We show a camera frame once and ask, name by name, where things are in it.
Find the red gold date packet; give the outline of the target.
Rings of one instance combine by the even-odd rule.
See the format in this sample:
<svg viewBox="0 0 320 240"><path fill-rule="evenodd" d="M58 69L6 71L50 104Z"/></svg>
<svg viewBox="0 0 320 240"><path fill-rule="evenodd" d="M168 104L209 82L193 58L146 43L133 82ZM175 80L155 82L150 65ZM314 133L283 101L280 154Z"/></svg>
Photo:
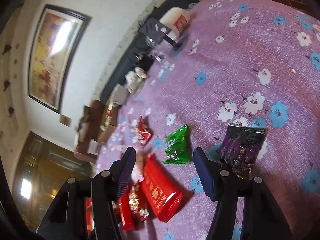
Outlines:
<svg viewBox="0 0 320 240"><path fill-rule="evenodd" d="M118 205L120 210L122 229L125 231L137 230L140 223L149 216L148 202L142 190L143 178L132 182L120 197Z"/></svg>

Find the dark purple snack packet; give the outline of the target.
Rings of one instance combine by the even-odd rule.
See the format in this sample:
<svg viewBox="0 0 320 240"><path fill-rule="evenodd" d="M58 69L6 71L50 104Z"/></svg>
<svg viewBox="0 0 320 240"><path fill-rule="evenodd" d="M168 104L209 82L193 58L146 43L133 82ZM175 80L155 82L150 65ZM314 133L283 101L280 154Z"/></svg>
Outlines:
<svg viewBox="0 0 320 240"><path fill-rule="evenodd" d="M220 146L220 161L237 177L248 179L267 129L230 124Z"/></svg>

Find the green candy packet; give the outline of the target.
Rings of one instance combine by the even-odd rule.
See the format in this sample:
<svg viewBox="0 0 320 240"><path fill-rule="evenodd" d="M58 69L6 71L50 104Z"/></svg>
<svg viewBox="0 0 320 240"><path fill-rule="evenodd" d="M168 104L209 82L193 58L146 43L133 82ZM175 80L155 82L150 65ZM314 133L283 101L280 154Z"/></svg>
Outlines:
<svg viewBox="0 0 320 240"><path fill-rule="evenodd" d="M163 164L180 165L186 164L190 161L188 136L188 125L183 125L167 136L164 145L167 159L162 161Z"/></svg>

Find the wooden glass door cabinet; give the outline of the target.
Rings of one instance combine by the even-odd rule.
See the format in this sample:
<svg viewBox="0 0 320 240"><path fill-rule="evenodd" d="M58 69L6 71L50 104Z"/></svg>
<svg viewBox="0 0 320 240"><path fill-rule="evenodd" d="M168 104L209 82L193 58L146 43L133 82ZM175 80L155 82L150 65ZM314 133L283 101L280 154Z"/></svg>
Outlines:
<svg viewBox="0 0 320 240"><path fill-rule="evenodd" d="M92 166L73 152L30 132L20 155L12 196L27 227L36 231L48 207L69 177L89 178Z"/></svg>

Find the cardboard snack box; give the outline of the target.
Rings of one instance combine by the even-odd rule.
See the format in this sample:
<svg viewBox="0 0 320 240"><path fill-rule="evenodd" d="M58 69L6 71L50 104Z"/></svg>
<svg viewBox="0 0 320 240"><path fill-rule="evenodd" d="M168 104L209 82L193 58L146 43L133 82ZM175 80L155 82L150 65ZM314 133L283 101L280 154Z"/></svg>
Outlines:
<svg viewBox="0 0 320 240"><path fill-rule="evenodd" d="M104 145L117 127L119 106L112 101L105 105L98 133L98 143Z"/></svg>

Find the brown chocolate snack packet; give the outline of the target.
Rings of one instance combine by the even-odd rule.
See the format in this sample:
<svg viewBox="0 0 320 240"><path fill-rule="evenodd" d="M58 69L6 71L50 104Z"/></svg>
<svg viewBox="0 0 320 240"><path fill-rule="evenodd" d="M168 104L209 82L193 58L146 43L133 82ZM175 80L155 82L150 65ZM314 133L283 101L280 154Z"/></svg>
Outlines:
<svg viewBox="0 0 320 240"><path fill-rule="evenodd" d="M144 147L148 143L148 141L151 139L152 134L149 131L149 128L145 123L145 119L142 116L139 117L137 130L138 130L138 141Z"/></svg>

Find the white ceramic mug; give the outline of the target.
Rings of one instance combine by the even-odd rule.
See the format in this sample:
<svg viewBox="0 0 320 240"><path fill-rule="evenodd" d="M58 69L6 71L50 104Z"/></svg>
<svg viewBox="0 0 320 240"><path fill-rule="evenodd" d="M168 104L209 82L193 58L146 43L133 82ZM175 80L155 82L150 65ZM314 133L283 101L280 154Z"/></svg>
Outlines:
<svg viewBox="0 0 320 240"><path fill-rule="evenodd" d="M127 101L129 91L126 87L116 84L110 95L110 101L118 106L122 106Z"/></svg>

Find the white crumpled cloth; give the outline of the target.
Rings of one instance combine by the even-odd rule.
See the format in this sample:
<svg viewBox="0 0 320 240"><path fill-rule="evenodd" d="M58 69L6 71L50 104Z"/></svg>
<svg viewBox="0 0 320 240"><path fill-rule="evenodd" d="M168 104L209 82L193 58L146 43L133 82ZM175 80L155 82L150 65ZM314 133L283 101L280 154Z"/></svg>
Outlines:
<svg viewBox="0 0 320 240"><path fill-rule="evenodd" d="M140 67L135 67L125 75L126 87L130 94L137 94L143 88L145 81L149 78L148 74Z"/></svg>

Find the purple floral tablecloth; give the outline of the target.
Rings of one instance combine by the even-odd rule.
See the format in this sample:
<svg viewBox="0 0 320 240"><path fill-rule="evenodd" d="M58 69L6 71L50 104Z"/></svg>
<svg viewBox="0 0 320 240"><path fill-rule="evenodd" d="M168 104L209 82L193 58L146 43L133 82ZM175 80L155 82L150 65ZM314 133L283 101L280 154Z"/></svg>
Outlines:
<svg viewBox="0 0 320 240"><path fill-rule="evenodd" d="M167 136L190 128L192 148L216 157L231 123L265 127L252 174L266 183L295 239L319 238L319 21L270 0L206 0L191 10L188 43L170 46L149 70L137 97L118 112L118 126L99 154L103 171L146 118L143 149L162 163Z"/></svg>

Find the black leather sofa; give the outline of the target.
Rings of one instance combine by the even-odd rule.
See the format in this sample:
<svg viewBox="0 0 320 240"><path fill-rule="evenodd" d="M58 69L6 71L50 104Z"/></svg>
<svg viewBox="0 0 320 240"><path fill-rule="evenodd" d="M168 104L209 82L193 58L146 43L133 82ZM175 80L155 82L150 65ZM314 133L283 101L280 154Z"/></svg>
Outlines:
<svg viewBox="0 0 320 240"><path fill-rule="evenodd" d="M200 0L165 0L161 5L153 7L152 11L147 14L146 19L138 24L138 27L140 28L149 18L160 20L173 7L188 10L191 4L196 5L199 2ZM102 103L107 102L116 84L123 85L125 83L125 75L127 72L134 70L138 62L137 56L147 54L150 51L152 49L147 45L146 36L137 31L132 42L116 64L115 69L111 71L107 80L103 82L102 91L99 93L99 100Z"/></svg>

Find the framed horse painting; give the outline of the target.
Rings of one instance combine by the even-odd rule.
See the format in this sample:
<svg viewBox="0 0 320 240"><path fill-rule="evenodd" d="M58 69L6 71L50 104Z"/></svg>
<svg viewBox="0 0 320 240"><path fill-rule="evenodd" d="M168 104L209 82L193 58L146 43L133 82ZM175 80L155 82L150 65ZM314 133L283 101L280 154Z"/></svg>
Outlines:
<svg viewBox="0 0 320 240"><path fill-rule="evenodd" d="M28 62L28 96L56 113L73 56L91 17L46 4L33 35Z"/></svg>

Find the black phone stand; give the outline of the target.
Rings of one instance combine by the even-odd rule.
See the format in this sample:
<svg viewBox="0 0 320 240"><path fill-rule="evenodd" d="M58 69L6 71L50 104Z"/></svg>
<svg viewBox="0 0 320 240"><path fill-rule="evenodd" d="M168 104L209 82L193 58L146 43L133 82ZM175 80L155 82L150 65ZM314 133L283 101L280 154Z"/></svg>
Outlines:
<svg viewBox="0 0 320 240"><path fill-rule="evenodd" d="M144 34L155 45L166 41L171 45L171 53L179 53L187 45L189 37L187 34L183 34L178 41L175 41L169 37L171 31L169 27L166 27L155 18L149 18L139 30L140 33Z"/></svg>

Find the small gold wall plaque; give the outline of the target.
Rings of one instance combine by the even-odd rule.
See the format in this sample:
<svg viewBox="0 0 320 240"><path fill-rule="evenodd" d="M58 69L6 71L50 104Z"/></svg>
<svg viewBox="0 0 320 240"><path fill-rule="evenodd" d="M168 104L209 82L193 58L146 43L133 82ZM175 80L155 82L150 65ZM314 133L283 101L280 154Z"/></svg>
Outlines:
<svg viewBox="0 0 320 240"><path fill-rule="evenodd" d="M71 118L65 116L65 115L62 115L60 114L60 123L67 126L67 127L70 127L71 126Z"/></svg>

